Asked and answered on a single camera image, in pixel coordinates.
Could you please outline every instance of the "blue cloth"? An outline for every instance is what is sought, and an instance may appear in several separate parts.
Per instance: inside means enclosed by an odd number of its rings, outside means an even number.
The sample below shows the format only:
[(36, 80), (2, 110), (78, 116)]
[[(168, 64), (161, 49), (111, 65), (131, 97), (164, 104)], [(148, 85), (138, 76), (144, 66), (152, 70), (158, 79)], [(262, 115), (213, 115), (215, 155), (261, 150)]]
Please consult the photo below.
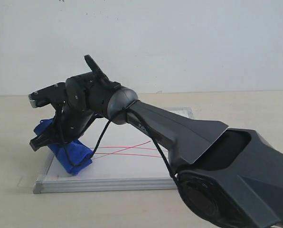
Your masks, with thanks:
[[(41, 120), (40, 124), (35, 127), (34, 133), (36, 135), (41, 134), (46, 129), (46, 127), (48, 127), (52, 123), (52, 121), (53, 119)], [(74, 165), (83, 162), (83, 164), (78, 167), (74, 167), (71, 165), (66, 156), (66, 151), (62, 145), (51, 144), (48, 145), (48, 148), (53, 152), (53, 154), (56, 156), (60, 164), (65, 168), (67, 173), (70, 173), (72, 175), (77, 175), (83, 168), (87, 167), (92, 163), (91, 159), (85, 160), (85, 158), (93, 154), (93, 151), (83, 145), (79, 140), (74, 140), (66, 145), (66, 149), (68, 151), (71, 162)]]

